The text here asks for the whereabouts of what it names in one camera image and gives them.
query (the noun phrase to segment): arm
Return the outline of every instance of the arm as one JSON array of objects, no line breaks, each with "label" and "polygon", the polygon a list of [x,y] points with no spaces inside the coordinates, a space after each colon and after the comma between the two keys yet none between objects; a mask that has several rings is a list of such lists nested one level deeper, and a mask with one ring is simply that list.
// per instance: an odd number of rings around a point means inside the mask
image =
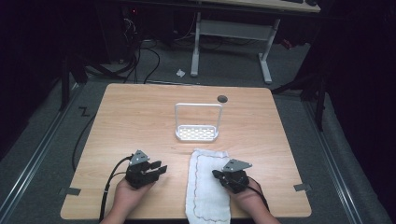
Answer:
[{"label": "arm", "polygon": [[[262,192],[259,184],[250,178],[249,185]],[[256,224],[279,224],[280,222],[267,210],[261,197],[251,189],[246,189],[234,194],[228,191],[231,198],[236,201],[239,207],[250,214]]]},{"label": "arm", "polygon": [[139,205],[143,196],[148,192],[154,183],[143,186],[140,189],[134,189],[124,178],[116,187],[114,203],[107,216],[102,220],[101,224],[117,224],[124,223],[128,215]]}]

